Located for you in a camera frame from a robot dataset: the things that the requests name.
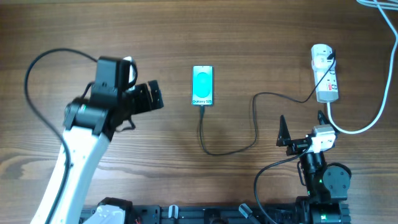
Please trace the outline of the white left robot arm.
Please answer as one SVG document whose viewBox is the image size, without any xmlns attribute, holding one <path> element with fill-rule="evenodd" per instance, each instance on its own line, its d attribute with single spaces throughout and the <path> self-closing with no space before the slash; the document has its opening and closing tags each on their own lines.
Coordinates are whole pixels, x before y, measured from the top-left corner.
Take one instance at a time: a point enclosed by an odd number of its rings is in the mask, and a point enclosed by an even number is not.
<svg viewBox="0 0 398 224">
<path fill-rule="evenodd" d="M 100 57 L 89 98 L 65 108 L 62 146 L 32 223 L 78 223 L 93 174 L 118 126 L 163 108 L 157 81 L 137 84 L 132 57 Z"/>
</svg>

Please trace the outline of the blue screen smartphone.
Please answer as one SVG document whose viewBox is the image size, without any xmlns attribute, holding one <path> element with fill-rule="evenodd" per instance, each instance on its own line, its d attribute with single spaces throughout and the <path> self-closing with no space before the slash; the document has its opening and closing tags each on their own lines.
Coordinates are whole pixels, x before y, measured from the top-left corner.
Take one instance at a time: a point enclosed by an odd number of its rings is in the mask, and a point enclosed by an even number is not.
<svg viewBox="0 0 398 224">
<path fill-rule="evenodd" d="M 213 105 L 213 67 L 211 65 L 193 66 L 192 105 Z"/>
</svg>

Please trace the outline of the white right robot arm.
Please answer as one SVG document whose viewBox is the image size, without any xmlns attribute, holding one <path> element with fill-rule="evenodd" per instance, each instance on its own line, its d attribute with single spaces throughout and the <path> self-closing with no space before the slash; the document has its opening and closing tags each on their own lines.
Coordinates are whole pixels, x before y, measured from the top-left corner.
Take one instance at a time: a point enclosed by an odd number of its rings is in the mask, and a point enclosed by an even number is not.
<svg viewBox="0 0 398 224">
<path fill-rule="evenodd" d="M 319 125 L 302 139 L 292 139 L 285 121 L 280 117 L 276 145 L 287 148 L 288 156 L 299 156 L 297 169 L 307 195 L 297 197 L 292 212 L 294 223 L 351 223 L 348 199 L 351 170 L 338 162 L 327 163 L 324 152 L 335 146 L 338 131 L 322 111 Z"/>
</svg>

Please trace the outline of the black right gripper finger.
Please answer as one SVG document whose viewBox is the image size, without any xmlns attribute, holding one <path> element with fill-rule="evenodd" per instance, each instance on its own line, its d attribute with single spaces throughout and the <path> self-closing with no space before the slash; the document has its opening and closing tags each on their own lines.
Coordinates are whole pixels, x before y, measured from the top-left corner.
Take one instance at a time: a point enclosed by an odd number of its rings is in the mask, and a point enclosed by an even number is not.
<svg viewBox="0 0 398 224">
<path fill-rule="evenodd" d="M 330 120 L 325 116 L 322 110 L 318 110 L 318 121 L 320 125 L 330 125 L 333 128 L 335 135 L 339 135 L 339 131 L 337 130 L 337 128 L 330 123 Z"/>
<path fill-rule="evenodd" d="M 279 133 L 276 146 L 288 146 L 291 143 L 290 133 L 284 115 L 280 116 Z"/>
</svg>

